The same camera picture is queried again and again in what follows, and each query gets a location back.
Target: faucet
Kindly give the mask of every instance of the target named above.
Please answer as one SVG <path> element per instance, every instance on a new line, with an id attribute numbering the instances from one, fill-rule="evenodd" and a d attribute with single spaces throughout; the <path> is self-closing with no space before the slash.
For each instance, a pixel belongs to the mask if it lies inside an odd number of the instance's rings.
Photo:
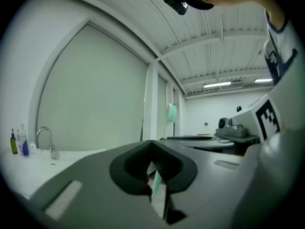
<path id="1" fill-rule="evenodd" d="M 41 127 L 37 133 L 36 133 L 36 141 L 37 141 L 37 148 L 38 147 L 38 135 L 40 134 L 40 132 L 42 132 L 43 130 L 48 131 L 49 132 L 49 139 L 50 139 L 50 155 L 51 155 L 51 159 L 58 159 L 59 158 L 59 153 L 58 150 L 55 150 L 55 147 L 53 145 L 53 140 L 52 140 L 52 133 L 51 130 L 45 126 Z"/>

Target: dark glass bottle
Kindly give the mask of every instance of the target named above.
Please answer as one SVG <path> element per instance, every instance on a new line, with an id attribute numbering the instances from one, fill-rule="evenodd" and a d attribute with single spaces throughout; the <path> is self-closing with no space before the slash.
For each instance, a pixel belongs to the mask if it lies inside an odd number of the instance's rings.
<path id="1" fill-rule="evenodd" d="M 13 154 L 18 154 L 17 147 L 16 147 L 16 138 L 14 135 L 14 130 L 11 130 L 11 138 L 10 138 L 10 147 Z"/>

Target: white countertop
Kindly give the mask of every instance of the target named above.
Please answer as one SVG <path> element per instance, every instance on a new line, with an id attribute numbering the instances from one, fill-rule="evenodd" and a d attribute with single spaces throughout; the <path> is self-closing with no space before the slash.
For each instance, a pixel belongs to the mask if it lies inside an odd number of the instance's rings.
<path id="1" fill-rule="evenodd" d="M 34 192 L 49 179 L 69 167 L 79 159 L 106 151 L 59 151 L 58 160 L 51 159 L 50 151 L 37 149 L 37 156 L 14 155 L 10 148 L 0 153 L 1 173 L 7 185 L 15 192 L 29 199 Z"/>

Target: ceiling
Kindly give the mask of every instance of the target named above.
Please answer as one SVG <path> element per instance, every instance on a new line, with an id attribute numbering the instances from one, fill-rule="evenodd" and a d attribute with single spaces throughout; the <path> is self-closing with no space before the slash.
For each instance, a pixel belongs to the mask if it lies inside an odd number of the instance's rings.
<path id="1" fill-rule="evenodd" d="M 196 10 L 177 14 L 163 0 L 94 0 L 140 31 L 143 41 L 172 73 L 186 98 L 221 94 L 232 90 L 270 89 L 272 84 L 256 84 L 270 77 L 264 60 L 266 40 L 264 9 L 255 3 Z M 223 89 L 204 89 L 207 83 L 232 81 Z"/>

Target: ceiling light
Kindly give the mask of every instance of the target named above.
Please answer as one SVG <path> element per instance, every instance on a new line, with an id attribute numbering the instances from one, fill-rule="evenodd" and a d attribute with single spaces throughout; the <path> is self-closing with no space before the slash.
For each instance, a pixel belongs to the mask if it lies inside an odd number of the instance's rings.
<path id="1" fill-rule="evenodd" d="M 254 82 L 261 83 L 261 82 L 271 82 L 271 81 L 272 81 L 271 78 L 267 78 L 267 79 L 256 79 Z"/>
<path id="2" fill-rule="evenodd" d="M 204 85 L 203 88 L 215 87 L 215 86 L 227 86 L 227 85 L 230 85 L 230 84 L 231 84 L 231 82 L 213 83 L 213 84 Z"/>

